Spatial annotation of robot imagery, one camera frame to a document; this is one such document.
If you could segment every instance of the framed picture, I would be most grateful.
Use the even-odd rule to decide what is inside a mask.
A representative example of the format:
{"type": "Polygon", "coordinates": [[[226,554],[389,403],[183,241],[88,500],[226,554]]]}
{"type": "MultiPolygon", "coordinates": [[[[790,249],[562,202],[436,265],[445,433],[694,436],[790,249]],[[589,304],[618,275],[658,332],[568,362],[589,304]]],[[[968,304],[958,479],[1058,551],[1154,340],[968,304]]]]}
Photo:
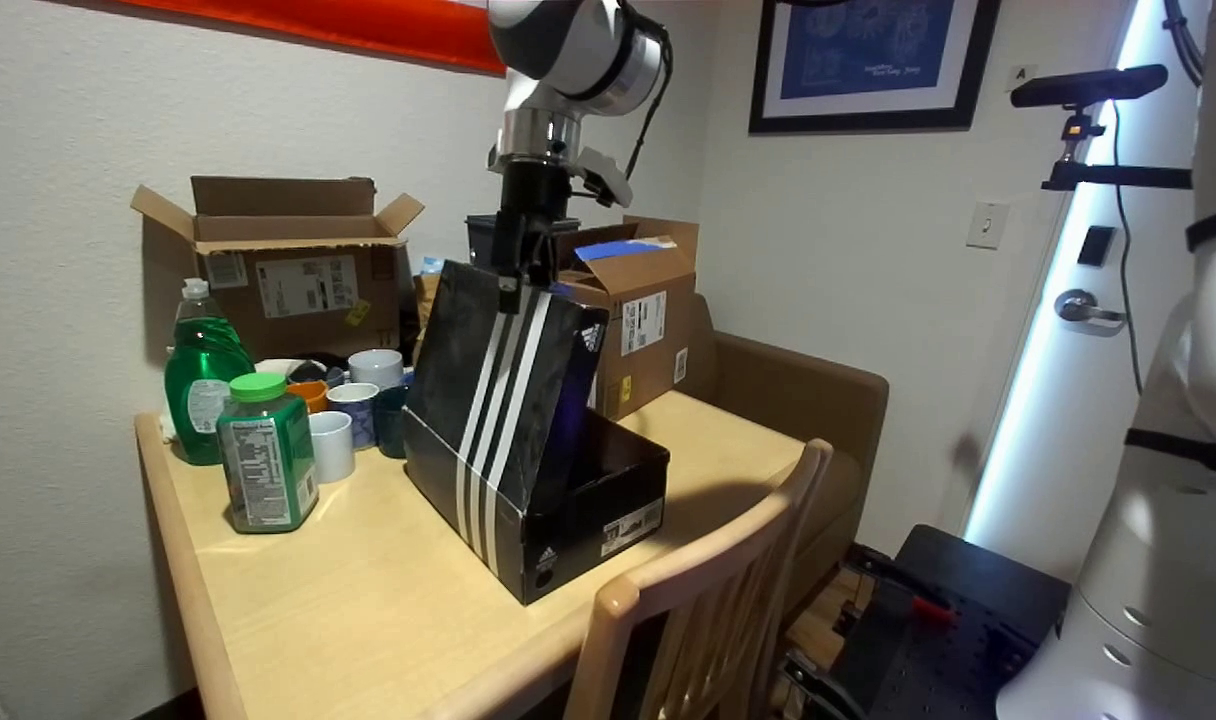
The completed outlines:
{"type": "Polygon", "coordinates": [[[764,0],[752,131],[968,128],[998,0],[764,0]]]}

